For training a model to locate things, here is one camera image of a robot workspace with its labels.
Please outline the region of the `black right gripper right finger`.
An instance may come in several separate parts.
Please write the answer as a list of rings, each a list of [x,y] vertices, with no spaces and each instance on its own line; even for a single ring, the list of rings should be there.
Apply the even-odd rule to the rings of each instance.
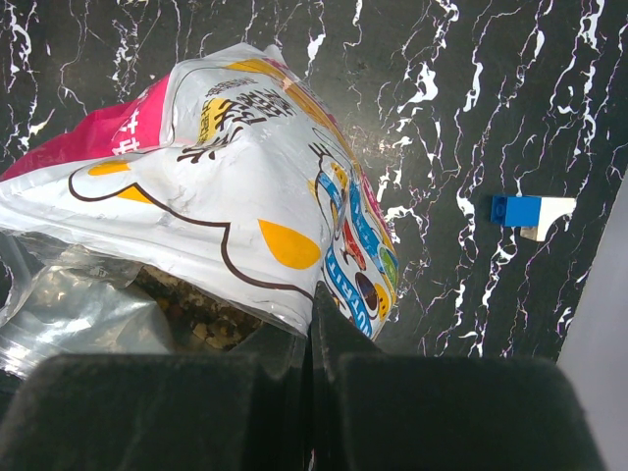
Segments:
[[[317,286],[318,470],[602,470],[576,394],[545,359],[381,351]]]

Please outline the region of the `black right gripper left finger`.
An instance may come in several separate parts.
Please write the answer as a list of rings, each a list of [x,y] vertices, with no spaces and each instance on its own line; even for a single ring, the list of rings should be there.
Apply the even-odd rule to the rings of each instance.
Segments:
[[[5,470],[300,470],[307,342],[264,326],[227,353],[59,355],[1,421]]]

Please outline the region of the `pet food bag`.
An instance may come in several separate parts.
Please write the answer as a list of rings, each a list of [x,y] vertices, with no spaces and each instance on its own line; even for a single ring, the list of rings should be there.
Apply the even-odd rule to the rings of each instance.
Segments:
[[[276,46],[176,64],[1,178],[1,367],[305,336],[324,286],[374,339],[398,261],[336,119]]]

